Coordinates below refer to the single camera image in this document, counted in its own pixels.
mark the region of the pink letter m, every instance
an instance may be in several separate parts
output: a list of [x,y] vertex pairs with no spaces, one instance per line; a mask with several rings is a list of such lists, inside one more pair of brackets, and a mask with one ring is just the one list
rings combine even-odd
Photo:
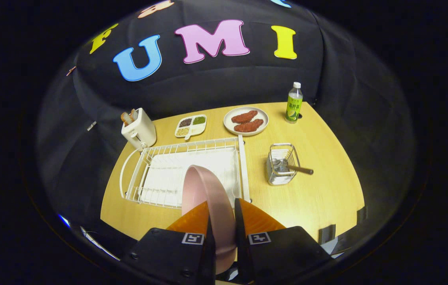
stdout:
[[200,45],[210,56],[216,57],[222,42],[225,48],[222,54],[226,56],[245,55],[250,53],[250,49],[245,46],[242,37],[240,20],[224,20],[219,23],[214,34],[210,34],[199,25],[188,25],[175,31],[175,34],[182,36],[187,57],[184,63],[196,63],[204,59],[204,54],[200,53],[197,45]]

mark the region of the white plate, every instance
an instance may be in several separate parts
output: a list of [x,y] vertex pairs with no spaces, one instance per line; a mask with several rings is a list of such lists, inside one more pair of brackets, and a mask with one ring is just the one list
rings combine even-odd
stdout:
[[[239,124],[233,123],[231,121],[231,118],[234,117],[234,116],[238,116],[238,115],[241,115],[243,113],[252,111],[252,110],[256,110],[257,111],[257,115],[255,115],[255,117],[252,118],[252,121],[254,121],[255,119],[262,119],[264,121],[264,123],[262,123],[262,125],[260,125],[259,128],[257,128],[257,130],[255,130],[253,132],[237,132],[237,131],[235,131],[234,127],[238,126]],[[226,129],[229,132],[232,132],[235,135],[242,135],[244,137],[251,136],[251,135],[257,135],[258,133],[264,131],[264,129],[268,125],[268,121],[269,121],[268,115],[263,110],[261,110],[259,108],[255,108],[255,107],[239,107],[239,108],[230,110],[224,116],[224,126],[226,127]]]

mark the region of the green tea bottle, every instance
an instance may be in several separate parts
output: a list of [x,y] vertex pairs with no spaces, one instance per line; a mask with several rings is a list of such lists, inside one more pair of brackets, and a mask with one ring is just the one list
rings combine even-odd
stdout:
[[292,89],[289,91],[285,119],[291,124],[294,124],[298,121],[301,102],[303,101],[303,94],[301,93],[300,88],[301,83],[295,82],[292,86]]

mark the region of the pink dish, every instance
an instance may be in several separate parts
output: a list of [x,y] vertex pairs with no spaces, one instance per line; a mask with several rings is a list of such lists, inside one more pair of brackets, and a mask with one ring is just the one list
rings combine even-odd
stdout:
[[208,201],[215,238],[216,274],[231,267],[236,256],[236,221],[224,186],[213,172],[191,165],[185,174],[182,193],[182,215]]

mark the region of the letter u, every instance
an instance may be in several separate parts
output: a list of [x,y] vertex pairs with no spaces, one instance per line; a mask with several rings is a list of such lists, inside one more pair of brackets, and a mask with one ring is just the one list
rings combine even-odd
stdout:
[[143,68],[137,68],[132,60],[133,48],[129,47],[121,51],[119,54],[113,58],[113,62],[117,63],[118,69],[122,74],[123,78],[127,81],[139,81],[144,79],[158,70],[160,64],[162,63],[162,56],[157,45],[157,40],[160,38],[158,34],[155,36],[150,36],[141,40],[139,43],[140,47],[145,47],[146,55],[150,62]]

